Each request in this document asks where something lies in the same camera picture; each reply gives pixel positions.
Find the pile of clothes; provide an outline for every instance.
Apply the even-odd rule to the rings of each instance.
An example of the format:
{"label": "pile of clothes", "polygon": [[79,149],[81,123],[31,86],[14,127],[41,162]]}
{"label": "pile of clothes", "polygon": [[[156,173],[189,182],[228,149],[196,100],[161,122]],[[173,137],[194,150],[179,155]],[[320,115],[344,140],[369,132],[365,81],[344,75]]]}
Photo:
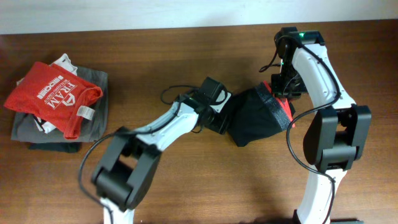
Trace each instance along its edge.
{"label": "pile of clothes", "polygon": [[11,139],[30,149],[77,152],[93,142],[108,119],[108,74],[72,65],[63,54],[50,65],[34,63],[7,98],[16,111]]}

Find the gray cloth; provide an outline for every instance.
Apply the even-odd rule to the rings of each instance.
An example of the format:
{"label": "gray cloth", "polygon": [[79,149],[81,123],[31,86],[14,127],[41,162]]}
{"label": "gray cloth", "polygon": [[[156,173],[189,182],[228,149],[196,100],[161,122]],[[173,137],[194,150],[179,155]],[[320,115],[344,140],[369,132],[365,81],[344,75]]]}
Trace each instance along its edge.
{"label": "gray cloth", "polygon": [[12,126],[11,140],[45,143],[45,142],[93,142],[105,132],[108,121],[108,74],[85,67],[78,67],[77,76],[100,87],[104,93],[91,107],[95,110],[93,119],[83,119],[80,136],[76,140],[66,140],[63,133],[55,129],[45,134],[39,131],[32,114],[16,113]]}

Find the white cloth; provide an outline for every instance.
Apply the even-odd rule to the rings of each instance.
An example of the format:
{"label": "white cloth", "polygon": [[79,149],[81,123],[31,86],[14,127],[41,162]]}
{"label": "white cloth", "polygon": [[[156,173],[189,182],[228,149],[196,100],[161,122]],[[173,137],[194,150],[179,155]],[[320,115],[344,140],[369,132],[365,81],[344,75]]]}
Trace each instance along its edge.
{"label": "white cloth", "polygon": [[[72,74],[77,76],[77,67],[72,65],[72,62],[70,61],[67,54],[63,54],[60,58],[56,59],[56,61],[51,63],[50,66],[53,64],[56,64],[56,65],[62,67],[63,69],[65,69],[66,71],[71,72]],[[21,80],[19,80],[17,82],[17,85],[19,85],[23,80],[24,80],[24,78],[21,78]],[[39,121],[41,123],[42,119],[37,117],[37,121]],[[35,120],[35,124],[36,124],[37,128],[40,131],[44,131],[45,134],[48,134],[51,131],[53,131],[55,128],[57,128],[52,123],[50,123],[48,121],[41,124],[41,127],[40,127],[40,124],[37,121]]]}

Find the clothing label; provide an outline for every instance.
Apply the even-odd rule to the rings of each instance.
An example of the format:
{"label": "clothing label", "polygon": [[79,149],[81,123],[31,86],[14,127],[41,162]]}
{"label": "clothing label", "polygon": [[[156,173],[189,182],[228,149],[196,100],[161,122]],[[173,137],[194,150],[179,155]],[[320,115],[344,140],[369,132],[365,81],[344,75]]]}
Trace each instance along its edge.
{"label": "clothing label", "polygon": [[88,120],[93,119],[95,110],[89,108],[88,106],[80,106],[77,110],[77,116],[82,116]]}

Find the wooden table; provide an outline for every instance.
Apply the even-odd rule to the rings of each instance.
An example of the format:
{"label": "wooden table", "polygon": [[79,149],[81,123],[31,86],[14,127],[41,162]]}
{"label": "wooden table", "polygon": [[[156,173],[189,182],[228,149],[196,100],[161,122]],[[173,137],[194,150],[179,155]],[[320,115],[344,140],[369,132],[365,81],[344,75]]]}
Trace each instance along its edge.
{"label": "wooden table", "polygon": [[[66,52],[74,64],[109,74],[107,133],[120,126],[136,128],[168,110],[159,94],[169,85],[200,85],[210,76],[238,92],[270,81],[278,68],[257,71],[273,56],[273,37],[283,26],[320,30],[346,91],[373,113],[363,157],[340,185],[332,217],[397,223],[397,20],[2,35],[0,103],[35,61],[50,63]],[[294,105],[298,112],[312,106],[308,96]],[[13,116],[1,110],[0,223],[100,223],[102,209],[80,192],[76,180],[90,144],[76,154],[30,151],[27,143],[10,140]],[[293,147],[302,159],[302,139],[312,118],[292,131]],[[87,186],[108,143],[86,164]],[[210,130],[186,134],[164,152],[134,221],[290,218],[307,176],[289,154],[284,133],[246,147]]]}

